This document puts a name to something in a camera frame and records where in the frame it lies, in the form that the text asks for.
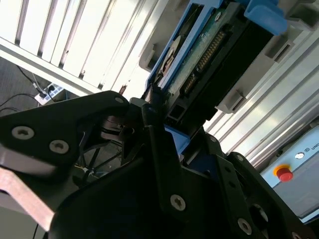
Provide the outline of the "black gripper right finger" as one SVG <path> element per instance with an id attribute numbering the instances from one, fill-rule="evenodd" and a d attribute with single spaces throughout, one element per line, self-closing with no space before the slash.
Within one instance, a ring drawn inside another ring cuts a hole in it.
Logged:
<path id="1" fill-rule="evenodd" d="M 314 239 L 311 228 L 304 225 L 248 160 L 237 152 L 225 155 L 218 140 L 203 134 L 207 153 L 222 165 L 227 185 L 238 189 L 230 196 L 232 205 L 246 215 L 236 220 L 241 231 L 251 239 Z"/>

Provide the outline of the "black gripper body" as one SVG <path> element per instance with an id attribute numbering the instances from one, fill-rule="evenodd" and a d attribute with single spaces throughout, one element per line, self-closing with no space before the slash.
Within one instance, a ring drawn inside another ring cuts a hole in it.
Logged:
<path id="1" fill-rule="evenodd" d="M 237 239 L 239 227 L 217 183 L 184 169 L 184 213 L 160 209 L 155 174 L 138 159 L 69 196 L 57 210 L 51 239 Z"/>

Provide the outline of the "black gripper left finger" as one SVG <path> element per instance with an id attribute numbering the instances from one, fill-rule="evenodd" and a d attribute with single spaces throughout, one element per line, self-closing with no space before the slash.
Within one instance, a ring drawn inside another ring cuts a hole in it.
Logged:
<path id="1" fill-rule="evenodd" d="M 66 182 L 76 160 L 108 140 L 123 143 L 125 166 L 145 160 L 155 174 L 159 207 L 186 220 L 182 168 L 164 129 L 163 95 L 141 99 L 101 92 L 0 119 L 0 189 L 37 221 L 52 221 L 72 194 Z"/>

